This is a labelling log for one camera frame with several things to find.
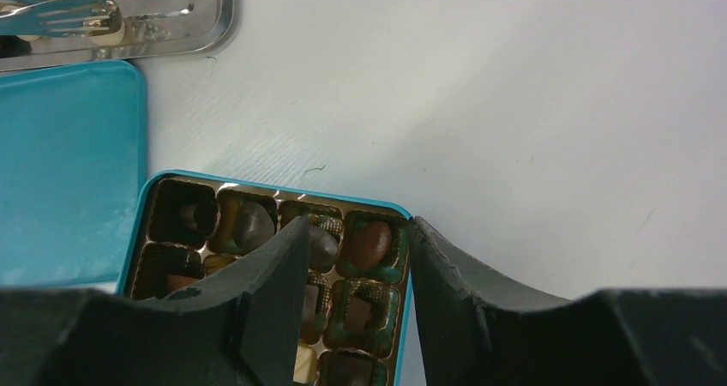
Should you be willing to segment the stainless steel tray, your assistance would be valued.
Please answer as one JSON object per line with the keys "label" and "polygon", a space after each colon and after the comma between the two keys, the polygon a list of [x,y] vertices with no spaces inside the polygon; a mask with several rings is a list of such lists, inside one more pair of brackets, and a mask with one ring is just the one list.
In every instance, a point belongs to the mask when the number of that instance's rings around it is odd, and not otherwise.
{"label": "stainless steel tray", "polygon": [[124,26],[115,39],[1,40],[1,70],[204,51],[225,40],[236,0],[113,0]]}

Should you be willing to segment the white chocolate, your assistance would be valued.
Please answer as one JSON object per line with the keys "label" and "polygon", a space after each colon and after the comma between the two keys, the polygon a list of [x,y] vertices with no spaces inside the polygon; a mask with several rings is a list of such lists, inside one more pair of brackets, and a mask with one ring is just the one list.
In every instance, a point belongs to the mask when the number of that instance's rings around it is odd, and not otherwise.
{"label": "white chocolate", "polygon": [[312,385],[317,376],[317,354],[311,347],[297,345],[293,382]]}

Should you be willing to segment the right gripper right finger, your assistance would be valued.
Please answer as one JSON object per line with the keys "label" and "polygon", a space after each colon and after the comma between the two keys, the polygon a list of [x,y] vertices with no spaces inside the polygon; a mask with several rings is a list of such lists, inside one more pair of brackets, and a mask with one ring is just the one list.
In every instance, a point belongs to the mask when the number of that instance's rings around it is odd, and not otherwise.
{"label": "right gripper right finger", "polygon": [[723,385],[726,291],[610,288],[568,300],[411,220],[418,338],[430,385]]}

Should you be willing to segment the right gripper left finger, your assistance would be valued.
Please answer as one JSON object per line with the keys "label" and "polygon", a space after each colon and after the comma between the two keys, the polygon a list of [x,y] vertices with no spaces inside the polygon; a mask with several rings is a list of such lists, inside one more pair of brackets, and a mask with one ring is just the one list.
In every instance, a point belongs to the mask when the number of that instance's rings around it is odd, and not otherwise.
{"label": "right gripper left finger", "polygon": [[309,224],[162,299],[2,290],[4,385],[290,385]]}

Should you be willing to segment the teal chocolate box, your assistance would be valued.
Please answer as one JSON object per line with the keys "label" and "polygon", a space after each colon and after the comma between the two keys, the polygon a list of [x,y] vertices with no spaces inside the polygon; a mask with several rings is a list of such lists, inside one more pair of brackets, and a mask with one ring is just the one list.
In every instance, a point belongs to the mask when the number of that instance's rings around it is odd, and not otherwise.
{"label": "teal chocolate box", "polygon": [[[275,224],[273,237],[291,221],[304,218],[339,243],[328,272],[312,269],[309,260],[307,265],[297,344],[316,351],[317,376],[312,385],[397,384],[412,295],[412,232],[410,215],[392,203],[195,172],[162,172],[142,189],[118,291],[134,301],[162,299],[252,253],[240,250],[232,237],[237,211],[246,202],[266,209]],[[178,210],[191,203],[199,203],[204,210],[201,233],[180,224]],[[351,240],[376,220],[392,230],[390,249],[374,267],[355,268],[348,261]],[[361,334],[343,329],[352,297],[374,306]]]}

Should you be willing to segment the metal serving tongs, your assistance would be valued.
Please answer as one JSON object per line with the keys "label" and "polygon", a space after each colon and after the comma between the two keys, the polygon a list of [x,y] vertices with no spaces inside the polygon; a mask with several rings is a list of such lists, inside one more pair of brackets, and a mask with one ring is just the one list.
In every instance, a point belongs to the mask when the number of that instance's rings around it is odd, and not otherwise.
{"label": "metal serving tongs", "polygon": [[123,27],[113,0],[1,0],[1,35],[91,38]]}

